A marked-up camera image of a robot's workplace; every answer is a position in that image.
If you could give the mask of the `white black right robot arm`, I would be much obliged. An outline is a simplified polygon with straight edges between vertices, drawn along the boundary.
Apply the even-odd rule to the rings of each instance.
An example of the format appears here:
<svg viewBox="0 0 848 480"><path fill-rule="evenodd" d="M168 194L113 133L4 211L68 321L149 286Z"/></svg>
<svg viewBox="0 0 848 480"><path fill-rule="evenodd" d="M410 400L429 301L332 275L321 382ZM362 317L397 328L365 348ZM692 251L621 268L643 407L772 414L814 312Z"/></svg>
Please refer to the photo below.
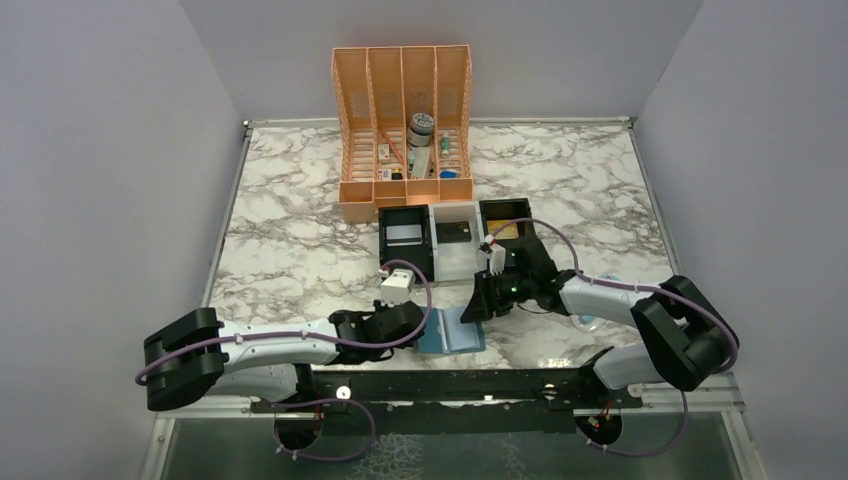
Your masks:
<svg viewBox="0 0 848 480"><path fill-rule="evenodd" d="M479 250L487 267L474 276L462 323L502 317L532 300L548 313L595 317L639 332L639 343L605 350L582 366L577 393L589 406L600 407L638 383L665 382L691 392L737 358L738 338L684 276L639 285L561 270L534 236L508 246L487 237Z"/></svg>

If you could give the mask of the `blue leather card holder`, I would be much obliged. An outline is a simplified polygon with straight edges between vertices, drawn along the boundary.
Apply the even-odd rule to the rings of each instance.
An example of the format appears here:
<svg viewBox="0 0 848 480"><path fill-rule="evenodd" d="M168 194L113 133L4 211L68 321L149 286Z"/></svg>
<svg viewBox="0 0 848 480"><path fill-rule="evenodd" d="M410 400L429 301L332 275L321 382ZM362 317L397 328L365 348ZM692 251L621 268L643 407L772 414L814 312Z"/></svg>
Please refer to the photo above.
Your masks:
<svg viewBox="0 0 848 480"><path fill-rule="evenodd" d="M426 318L423 335L415 342L416 351L425 355L457 355L486 349L480 322L462 323L463 307L434 308Z"/></svg>

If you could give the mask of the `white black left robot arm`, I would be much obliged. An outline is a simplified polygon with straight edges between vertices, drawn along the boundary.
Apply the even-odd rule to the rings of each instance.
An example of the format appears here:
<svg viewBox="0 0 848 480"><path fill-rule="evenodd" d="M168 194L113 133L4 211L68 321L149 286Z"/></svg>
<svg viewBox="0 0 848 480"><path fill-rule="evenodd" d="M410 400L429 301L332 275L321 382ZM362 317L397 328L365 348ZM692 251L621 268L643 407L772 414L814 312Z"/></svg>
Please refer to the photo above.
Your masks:
<svg viewBox="0 0 848 480"><path fill-rule="evenodd" d="M144 340L145 365L135 382L145 387L154 412L207 395L264 397L298 411L313 401L315 387L299 367L379 362L411 346L428 313L407 301L275 328L220 320L215 309L197 308Z"/></svg>

